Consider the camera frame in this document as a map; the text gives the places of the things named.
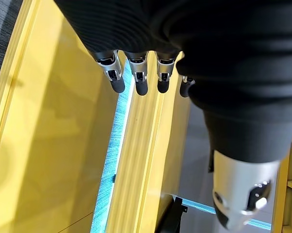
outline ribbed black cover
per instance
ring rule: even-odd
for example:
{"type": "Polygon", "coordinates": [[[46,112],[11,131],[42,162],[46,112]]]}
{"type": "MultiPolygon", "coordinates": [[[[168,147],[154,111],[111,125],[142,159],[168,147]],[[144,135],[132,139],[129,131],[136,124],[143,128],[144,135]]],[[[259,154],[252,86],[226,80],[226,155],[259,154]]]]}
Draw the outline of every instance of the ribbed black cover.
{"type": "Polygon", "coordinates": [[[86,48],[93,52],[174,51],[152,36],[139,0],[55,0],[86,48]]]}

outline robotic hand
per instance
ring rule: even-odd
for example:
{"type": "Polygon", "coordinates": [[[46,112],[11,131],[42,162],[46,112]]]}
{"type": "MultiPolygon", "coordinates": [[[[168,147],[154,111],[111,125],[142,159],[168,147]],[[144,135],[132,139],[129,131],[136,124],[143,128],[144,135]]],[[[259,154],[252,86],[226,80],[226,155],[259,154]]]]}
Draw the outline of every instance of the robotic hand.
{"type": "Polygon", "coordinates": [[[203,109],[217,217],[238,230],[268,201],[292,141],[292,0],[55,0],[113,89],[117,51],[147,93],[147,52],[158,90],[176,67],[180,93],[203,109]]]}

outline black rubber fingertip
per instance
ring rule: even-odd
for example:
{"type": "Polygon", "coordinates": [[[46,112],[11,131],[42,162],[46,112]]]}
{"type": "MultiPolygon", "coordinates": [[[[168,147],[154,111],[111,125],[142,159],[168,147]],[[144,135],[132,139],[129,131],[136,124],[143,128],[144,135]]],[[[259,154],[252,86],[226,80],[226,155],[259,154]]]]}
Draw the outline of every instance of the black rubber fingertip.
{"type": "Polygon", "coordinates": [[[122,93],[125,90],[125,82],[123,81],[123,78],[116,81],[111,81],[112,88],[117,93],[122,93]]]}
{"type": "Polygon", "coordinates": [[[140,96],[144,96],[147,94],[148,91],[148,85],[147,85],[147,80],[146,81],[138,81],[135,82],[135,87],[136,87],[136,92],[140,96]]]}
{"type": "Polygon", "coordinates": [[[165,92],[167,92],[167,90],[169,89],[169,84],[170,84],[170,81],[167,81],[167,82],[162,81],[162,82],[160,82],[160,81],[158,80],[158,85],[157,85],[157,87],[158,87],[158,91],[159,91],[160,93],[165,93],[165,92]]]}
{"type": "Polygon", "coordinates": [[[184,83],[183,81],[181,81],[181,84],[180,84],[180,88],[179,88],[179,93],[182,97],[186,98],[189,96],[188,94],[188,90],[189,90],[189,87],[190,87],[190,82],[186,82],[184,83]]]}

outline glowing light strip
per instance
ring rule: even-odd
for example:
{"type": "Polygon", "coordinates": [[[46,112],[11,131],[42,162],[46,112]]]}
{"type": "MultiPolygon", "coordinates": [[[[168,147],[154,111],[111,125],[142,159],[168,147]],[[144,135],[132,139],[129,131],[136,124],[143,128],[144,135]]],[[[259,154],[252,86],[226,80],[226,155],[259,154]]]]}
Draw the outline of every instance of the glowing light strip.
{"type": "MultiPolygon", "coordinates": [[[[213,215],[216,214],[214,207],[210,207],[208,205],[204,205],[204,204],[201,204],[201,203],[198,203],[198,202],[194,202],[192,200],[188,200],[188,199],[184,199],[184,198],[182,198],[182,199],[183,199],[183,205],[191,206],[191,207],[194,207],[194,208],[196,208],[198,210],[201,210],[203,212],[207,212],[207,213],[210,213],[210,214],[213,214],[213,215]]],[[[256,220],[256,219],[249,220],[248,225],[251,225],[251,226],[254,226],[254,227],[258,227],[258,228],[261,228],[261,229],[265,229],[265,230],[269,230],[269,231],[271,230],[271,224],[270,223],[259,221],[259,220],[256,220]]]]}
{"type": "Polygon", "coordinates": [[[104,233],[106,228],[114,190],[114,175],[118,167],[134,89],[134,79],[128,61],[125,64],[123,79],[126,89],[119,94],[90,233],[104,233]]]}

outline metal bracket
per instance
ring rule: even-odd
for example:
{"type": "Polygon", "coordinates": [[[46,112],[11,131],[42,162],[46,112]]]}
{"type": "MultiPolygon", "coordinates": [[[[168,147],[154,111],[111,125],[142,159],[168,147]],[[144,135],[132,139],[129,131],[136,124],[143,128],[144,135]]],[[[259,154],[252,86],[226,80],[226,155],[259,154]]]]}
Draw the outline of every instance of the metal bracket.
{"type": "Polygon", "coordinates": [[[188,207],[182,205],[183,199],[176,197],[166,210],[156,233],[179,233],[180,221],[183,212],[187,212],[188,207]]]}

